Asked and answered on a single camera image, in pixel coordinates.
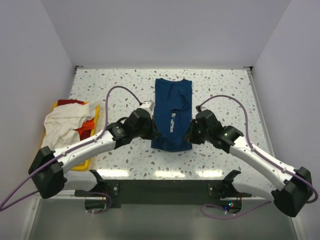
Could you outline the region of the blue Mickey Mouse t-shirt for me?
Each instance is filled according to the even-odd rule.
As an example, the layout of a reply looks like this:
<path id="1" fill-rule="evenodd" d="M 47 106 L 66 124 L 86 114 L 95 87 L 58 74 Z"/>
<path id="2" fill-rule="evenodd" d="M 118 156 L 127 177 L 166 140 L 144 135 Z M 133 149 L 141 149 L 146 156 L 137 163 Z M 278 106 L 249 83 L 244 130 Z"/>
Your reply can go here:
<path id="1" fill-rule="evenodd" d="M 192 94 L 190 80 L 155 80 L 153 115 L 160 136 L 151 141 L 153 149 L 176 153 L 193 148 L 191 143 L 183 140 L 192 120 Z"/>

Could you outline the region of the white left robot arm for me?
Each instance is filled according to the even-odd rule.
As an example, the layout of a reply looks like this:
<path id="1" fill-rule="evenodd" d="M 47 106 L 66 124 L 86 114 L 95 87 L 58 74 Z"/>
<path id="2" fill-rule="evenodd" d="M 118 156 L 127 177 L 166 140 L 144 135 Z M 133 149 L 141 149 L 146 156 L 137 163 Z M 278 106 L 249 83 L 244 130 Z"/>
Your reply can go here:
<path id="1" fill-rule="evenodd" d="M 113 122 L 97 134 L 71 146 L 51 150 L 41 148 L 29 170 L 38 193 L 49 199 L 63 190 L 84 190 L 99 196 L 104 190 L 103 179 L 94 170 L 73 171 L 84 161 L 128 145 L 135 138 L 153 140 L 159 135 L 153 120 L 153 110 L 139 107 L 124 122 Z"/>

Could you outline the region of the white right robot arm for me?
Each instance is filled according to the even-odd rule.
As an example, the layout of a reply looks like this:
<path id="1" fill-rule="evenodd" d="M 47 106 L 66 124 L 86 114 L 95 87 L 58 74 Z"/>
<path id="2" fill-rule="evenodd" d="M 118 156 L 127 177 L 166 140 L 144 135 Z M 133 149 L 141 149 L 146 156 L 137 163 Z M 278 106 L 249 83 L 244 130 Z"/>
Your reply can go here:
<path id="1" fill-rule="evenodd" d="M 206 142 L 230 154 L 262 174 L 271 183 L 271 189 L 257 183 L 242 182 L 239 170 L 232 170 L 222 180 L 221 197 L 250 194 L 274 203 L 285 215 L 296 217 L 314 194 L 311 173 L 305 167 L 299 169 L 287 165 L 249 142 L 237 128 L 222 126 L 210 110 L 199 112 L 191 120 L 185 141 L 201 145 Z"/>

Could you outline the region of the orange t-shirt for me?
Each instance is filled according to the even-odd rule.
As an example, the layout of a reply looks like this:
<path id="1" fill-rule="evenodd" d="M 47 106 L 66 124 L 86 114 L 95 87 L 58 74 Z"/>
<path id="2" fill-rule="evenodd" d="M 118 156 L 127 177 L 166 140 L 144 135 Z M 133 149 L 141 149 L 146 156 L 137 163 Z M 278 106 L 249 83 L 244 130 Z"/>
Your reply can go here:
<path id="1" fill-rule="evenodd" d="M 80 128 L 76 129 L 76 131 L 79 134 L 79 139 L 82 141 L 89 138 L 91 136 L 92 130 L 94 129 L 95 129 L 95 122 L 93 119 L 91 119 L 84 122 Z"/>

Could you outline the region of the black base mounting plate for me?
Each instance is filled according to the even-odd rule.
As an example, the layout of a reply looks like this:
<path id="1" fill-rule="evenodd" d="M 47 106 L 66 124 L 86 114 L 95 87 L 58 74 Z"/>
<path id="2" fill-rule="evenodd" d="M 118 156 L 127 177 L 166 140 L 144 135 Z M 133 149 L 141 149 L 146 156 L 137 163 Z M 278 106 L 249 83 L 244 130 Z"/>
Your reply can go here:
<path id="1" fill-rule="evenodd" d="M 86 210 L 121 208 L 123 205 L 220 204 L 221 199 L 251 197 L 226 180 L 105 180 L 93 190 L 76 190 Z"/>

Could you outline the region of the aluminium frame rail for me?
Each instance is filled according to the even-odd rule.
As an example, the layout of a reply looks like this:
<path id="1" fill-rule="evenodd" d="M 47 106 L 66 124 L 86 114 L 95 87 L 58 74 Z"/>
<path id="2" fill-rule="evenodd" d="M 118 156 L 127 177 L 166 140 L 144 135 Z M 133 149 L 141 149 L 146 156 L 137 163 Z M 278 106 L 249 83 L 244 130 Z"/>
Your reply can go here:
<path id="1" fill-rule="evenodd" d="M 268 190 L 259 185 L 244 184 L 235 182 L 233 178 L 225 177 L 223 180 L 118 180 L 102 179 L 93 172 L 89 176 L 66 177 L 39 177 L 32 178 L 38 192 L 44 199 L 51 198 L 64 190 L 86 191 L 89 194 L 94 192 L 109 193 L 116 196 L 116 191 L 130 190 L 155 190 L 165 189 L 166 192 L 176 188 L 178 191 L 191 193 L 192 188 L 199 192 L 207 193 L 209 196 L 219 196 L 220 198 L 232 197 L 238 194 L 273 199 L 281 194 L 279 189 Z"/>

